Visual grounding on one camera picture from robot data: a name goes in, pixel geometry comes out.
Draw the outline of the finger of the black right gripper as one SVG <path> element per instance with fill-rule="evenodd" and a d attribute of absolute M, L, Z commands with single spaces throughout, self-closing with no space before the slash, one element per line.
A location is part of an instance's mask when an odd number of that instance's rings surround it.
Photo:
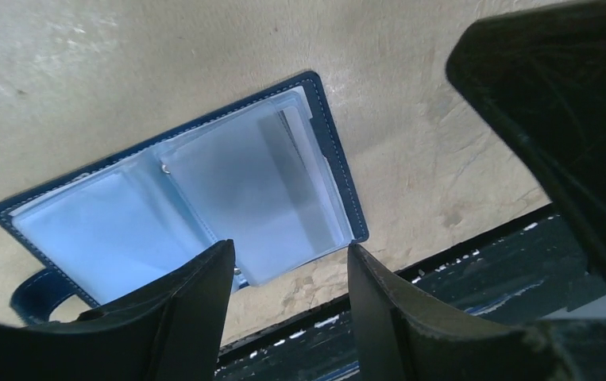
<path fill-rule="evenodd" d="M 446 75 L 527 166 L 606 281 L 606 1 L 477 20 Z"/>

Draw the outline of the navy blue card holder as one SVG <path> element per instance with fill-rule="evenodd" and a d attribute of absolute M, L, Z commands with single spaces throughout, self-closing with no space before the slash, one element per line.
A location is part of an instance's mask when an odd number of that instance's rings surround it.
<path fill-rule="evenodd" d="M 231 288 L 262 286 L 369 229 L 314 71 L 0 201 L 43 269 L 12 294 L 26 324 L 97 307 L 234 242 Z"/>

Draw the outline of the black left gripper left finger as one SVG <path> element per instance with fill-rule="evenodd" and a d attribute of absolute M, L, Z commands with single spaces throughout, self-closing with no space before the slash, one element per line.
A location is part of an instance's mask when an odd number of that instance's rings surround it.
<path fill-rule="evenodd" d="M 71 322 L 0 325 L 0 380 L 211 380 L 234 275 L 231 240 Z"/>

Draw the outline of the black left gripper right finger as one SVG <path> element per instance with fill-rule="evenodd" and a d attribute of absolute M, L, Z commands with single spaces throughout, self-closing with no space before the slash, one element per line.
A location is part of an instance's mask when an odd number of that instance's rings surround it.
<path fill-rule="evenodd" d="M 359 244 L 347 267 L 364 380 L 606 380 L 606 319 L 501 325 L 440 301 Z"/>

